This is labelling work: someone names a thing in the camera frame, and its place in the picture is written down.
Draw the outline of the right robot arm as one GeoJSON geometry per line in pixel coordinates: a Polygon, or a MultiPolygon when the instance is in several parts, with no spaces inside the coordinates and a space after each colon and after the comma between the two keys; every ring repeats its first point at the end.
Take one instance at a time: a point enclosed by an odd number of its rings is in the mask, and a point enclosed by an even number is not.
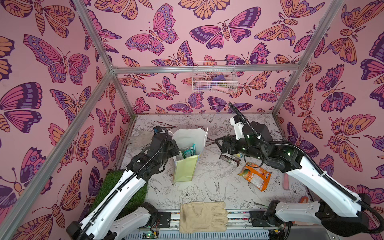
{"type": "Polygon", "coordinates": [[[265,125],[249,122],[235,105],[229,106],[236,113],[230,119],[235,134],[215,140],[220,151],[259,160],[262,165],[299,180],[320,197],[319,201],[307,204],[271,201],[267,209],[251,214],[251,223],[285,225],[286,237],[294,222],[322,225],[341,237],[384,231],[384,218],[371,207],[369,194],[357,194],[340,185],[303,149],[288,141],[273,141],[265,125]]]}

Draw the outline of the orange Fox's candy bag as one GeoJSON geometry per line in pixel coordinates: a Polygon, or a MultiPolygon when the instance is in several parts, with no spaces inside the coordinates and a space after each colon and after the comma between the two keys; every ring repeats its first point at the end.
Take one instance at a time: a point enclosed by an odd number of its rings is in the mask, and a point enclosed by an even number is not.
{"type": "Polygon", "coordinates": [[[261,166],[249,162],[246,163],[238,175],[254,185],[261,192],[267,189],[272,176],[270,172],[261,166]]]}

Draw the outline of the white paper bag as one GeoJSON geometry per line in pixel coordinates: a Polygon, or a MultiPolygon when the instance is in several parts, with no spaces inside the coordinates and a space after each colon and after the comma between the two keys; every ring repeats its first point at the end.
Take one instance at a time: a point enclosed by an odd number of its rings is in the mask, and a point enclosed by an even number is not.
{"type": "Polygon", "coordinates": [[[173,160],[173,182],[189,182],[193,179],[200,154],[208,139],[208,131],[198,129],[179,129],[174,133],[174,140],[179,154],[173,160]]]}

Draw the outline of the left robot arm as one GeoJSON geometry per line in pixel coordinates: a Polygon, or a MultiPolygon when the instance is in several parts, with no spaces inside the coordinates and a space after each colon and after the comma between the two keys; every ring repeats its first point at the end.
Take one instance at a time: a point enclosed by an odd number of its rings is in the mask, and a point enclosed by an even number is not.
{"type": "Polygon", "coordinates": [[[67,227],[70,238],[121,240],[140,227],[156,225],[159,222],[158,210],[149,203],[141,204],[122,218],[119,214],[148,180],[161,172],[168,159],[178,154],[179,148],[169,131],[156,126],[149,147],[131,159],[118,183],[102,202],[81,222],[72,222],[67,227]]]}

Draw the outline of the yellow-green Fox's spring tea bag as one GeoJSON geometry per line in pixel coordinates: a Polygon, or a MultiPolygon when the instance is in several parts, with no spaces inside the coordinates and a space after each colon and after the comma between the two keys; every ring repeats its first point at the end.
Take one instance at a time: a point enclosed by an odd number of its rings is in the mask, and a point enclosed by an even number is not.
{"type": "Polygon", "coordinates": [[[182,156],[184,159],[195,156],[197,154],[196,145],[192,144],[190,147],[187,147],[182,150],[182,156]]]}

